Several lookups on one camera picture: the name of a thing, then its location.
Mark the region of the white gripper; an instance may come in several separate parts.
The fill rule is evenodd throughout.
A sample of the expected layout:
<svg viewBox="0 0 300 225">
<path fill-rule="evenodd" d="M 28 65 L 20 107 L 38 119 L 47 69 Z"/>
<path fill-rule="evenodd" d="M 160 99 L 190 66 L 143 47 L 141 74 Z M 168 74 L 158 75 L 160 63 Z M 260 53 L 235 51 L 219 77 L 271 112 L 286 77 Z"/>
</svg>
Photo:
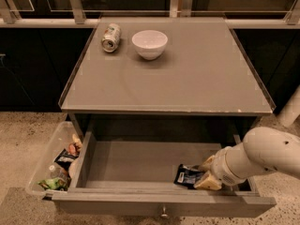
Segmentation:
<svg viewBox="0 0 300 225">
<path fill-rule="evenodd" d="M 236 176 L 229 168 L 226 156 L 232 150 L 230 146 L 220 149 L 199 166 L 199 170 L 206 173 L 194 184 L 196 189 L 220 190 L 222 184 L 235 186 L 246 181 L 246 179 Z"/>
</svg>

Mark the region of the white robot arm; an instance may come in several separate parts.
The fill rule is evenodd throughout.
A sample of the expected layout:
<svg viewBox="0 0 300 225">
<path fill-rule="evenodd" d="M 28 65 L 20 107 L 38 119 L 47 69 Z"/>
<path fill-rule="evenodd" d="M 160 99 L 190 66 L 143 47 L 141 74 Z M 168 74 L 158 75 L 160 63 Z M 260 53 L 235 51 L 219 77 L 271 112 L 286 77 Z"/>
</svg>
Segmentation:
<svg viewBox="0 0 300 225">
<path fill-rule="evenodd" d="M 288 131 L 299 116 L 295 92 L 277 116 L 245 130 L 243 139 L 225 146 L 195 168 L 202 172 L 196 189 L 220 190 L 244 183 L 249 177 L 284 173 L 300 178 L 300 138 Z"/>
</svg>

